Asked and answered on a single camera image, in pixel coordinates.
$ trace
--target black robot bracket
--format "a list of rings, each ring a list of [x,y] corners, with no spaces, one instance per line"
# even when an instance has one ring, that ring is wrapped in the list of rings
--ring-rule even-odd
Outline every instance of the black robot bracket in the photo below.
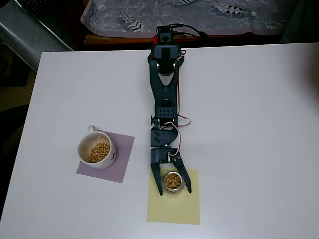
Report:
[[[178,131],[175,127],[161,129],[168,122],[178,127],[178,72],[183,62],[184,56],[181,55],[180,45],[173,42],[172,27],[169,25],[158,27],[158,34],[155,36],[155,43],[148,56],[148,63],[150,65],[150,83],[155,99],[155,116],[151,117],[153,125],[151,129],[151,169],[161,195],[163,194],[160,176],[161,163],[173,163],[183,177],[189,193],[191,193],[191,180],[181,155],[179,152],[177,153],[177,148],[170,146],[177,138]],[[159,73],[172,74],[168,85],[162,83]]]

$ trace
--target glass jar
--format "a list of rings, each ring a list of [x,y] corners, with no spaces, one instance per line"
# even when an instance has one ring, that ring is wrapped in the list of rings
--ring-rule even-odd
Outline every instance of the glass jar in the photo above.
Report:
[[[170,188],[166,183],[166,179],[168,178],[168,176],[172,174],[174,174],[174,176],[176,176],[177,178],[180,178],[180,185],[178,188],[175,188],[175,189]],[[161,186],[163,188],[164,193],[166,193],[168,196],[174,197],[174,196],[177,196],[183,190],[185,186],[185,181],[179,173],[172,171],[165,174],[165,176],[162,179]]]

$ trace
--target white table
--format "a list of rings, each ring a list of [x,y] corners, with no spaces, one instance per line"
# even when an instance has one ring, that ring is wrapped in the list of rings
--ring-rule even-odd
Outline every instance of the white table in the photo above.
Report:
[[[148,54],[43,53],[0,238],[319,238],[319,45],[187,49],[181,153],[200,226],[146,222]],[[123,184],[75,173],[90,124],[136,137]]]

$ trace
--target gray fabric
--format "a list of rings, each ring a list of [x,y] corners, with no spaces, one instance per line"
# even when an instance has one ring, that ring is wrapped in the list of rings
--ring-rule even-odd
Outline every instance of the gray fabric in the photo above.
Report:
[[[319,42],[319,32],[316,30],[319,18],[314,1],[300,0],[280,43]]]
[[[34,71],[45,51],[72,51],[14,0],[0,7],[0,38]]]
[[[280,34],[297,0],[90,0],[81,21],[110,37],[151,37],[158,25],[185,23],[209,35]]]

